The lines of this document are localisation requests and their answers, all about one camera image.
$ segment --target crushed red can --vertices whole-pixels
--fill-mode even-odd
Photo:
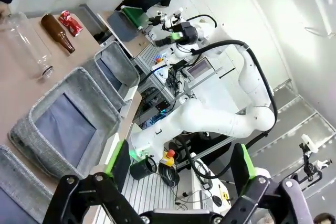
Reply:
[[[58,20],[69,29],[71,35],[74,37],[78,36],[79,33],[83,30],[83,27],[74,18],[71,17],[68,10],[63,11]]]

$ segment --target bolt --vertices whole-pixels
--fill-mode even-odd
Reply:
[[[216,218],[214,219],[214,224],[219,224],[221,221],[222,221],[222,218],[221,218],[221,217],[216,217]]]
[[[97,175],[97,176],[96,176],[96,180],[97,180],[97,181],[102,181],[102,180],[103,180],[103,177],[100,176],[100,175]]]
[[[73,182],[75,182],[74,178],[70,177],[70,178],[67,178],[67,182],[69,184],[72,184]]]
[[[286,186],[287,186],[287,187],[292,187],[292,186],[293,186],[292,181],[286,181]]]
[[[265,180],[264,178],[259,178],[259,182],[260,182],[261,184],[264,184],[264,183],[266,183],[266,180]]]
[[[141,216],[140,218],[142,219],[142,221],[143,221],[145,224],[149,224],[149,223],[151,223],[150,219],[149,219],[147,216]]]

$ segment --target gray fabric bin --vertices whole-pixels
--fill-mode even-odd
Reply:
[[[16,123],[9,139],[52,177],[85,178],[119,125],[109,99],[84,68],[76,68]]]
[[[117,110],[130,102],[128,92],[136,90],[140,81],[138,71],[116,41],[108,42],[83,67]]]
[[[53,194],[4,145],[0,172],[0,223],[42,223]]]

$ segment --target black hair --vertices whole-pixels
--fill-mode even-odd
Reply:
[[[335,216],[326,212],[317,215],[314,219],[314,223],[319,224],[324,220],[330,220],[331,224],[335,224]]]

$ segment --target brown glass bottle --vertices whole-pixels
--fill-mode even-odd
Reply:
[[[65,30],[61,27],[60,23],[57,22],[56,18],[48,13],[41,19],[41,24],[47,33],[53,38],[54,41],[60,43],[69,53],[73,53],[75,48],[69,41]]]

